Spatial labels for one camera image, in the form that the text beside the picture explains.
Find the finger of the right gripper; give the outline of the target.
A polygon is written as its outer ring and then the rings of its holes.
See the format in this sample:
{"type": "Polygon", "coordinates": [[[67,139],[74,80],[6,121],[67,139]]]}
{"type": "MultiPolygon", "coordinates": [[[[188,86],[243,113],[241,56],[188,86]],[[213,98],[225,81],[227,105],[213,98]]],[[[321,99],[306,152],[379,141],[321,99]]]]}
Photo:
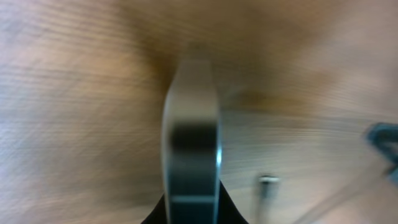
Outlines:
{"type": "Polygon", "coordinates": [[[366,140],[391,163],[387,177],[397,187],[397,124],[374,123],[366,131],[366,140]]]}

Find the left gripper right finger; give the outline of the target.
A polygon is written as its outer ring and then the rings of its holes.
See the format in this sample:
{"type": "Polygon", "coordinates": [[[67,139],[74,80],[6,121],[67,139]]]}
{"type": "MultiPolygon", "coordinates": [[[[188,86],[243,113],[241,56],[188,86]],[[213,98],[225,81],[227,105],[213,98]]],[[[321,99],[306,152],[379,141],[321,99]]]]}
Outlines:
{"type": "Polygon", "coordinates": [[[217,224],[248,224],[220,182],[217,224]]]}

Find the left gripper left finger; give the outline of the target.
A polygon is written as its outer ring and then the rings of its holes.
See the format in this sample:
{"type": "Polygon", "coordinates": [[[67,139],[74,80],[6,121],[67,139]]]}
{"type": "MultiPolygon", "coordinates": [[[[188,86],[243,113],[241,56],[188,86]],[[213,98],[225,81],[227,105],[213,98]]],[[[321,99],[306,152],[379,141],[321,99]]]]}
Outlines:
{"type": "Polygon", "coordinates": [[[167,214],[164,195],[156,204],[150,214],[141,222],[141,224],[167,224],[167,214]]]}

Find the turquoise screen smartphone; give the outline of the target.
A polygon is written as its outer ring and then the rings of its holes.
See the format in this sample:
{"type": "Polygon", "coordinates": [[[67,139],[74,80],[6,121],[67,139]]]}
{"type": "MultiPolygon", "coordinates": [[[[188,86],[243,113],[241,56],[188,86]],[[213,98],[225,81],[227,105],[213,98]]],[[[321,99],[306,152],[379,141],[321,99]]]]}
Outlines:
{"type": "Polygon", "coordinates": [[[216,223],[222,149],[211,63],[183,59],[165,99],[161,152],[168,223],[216,223]]]}

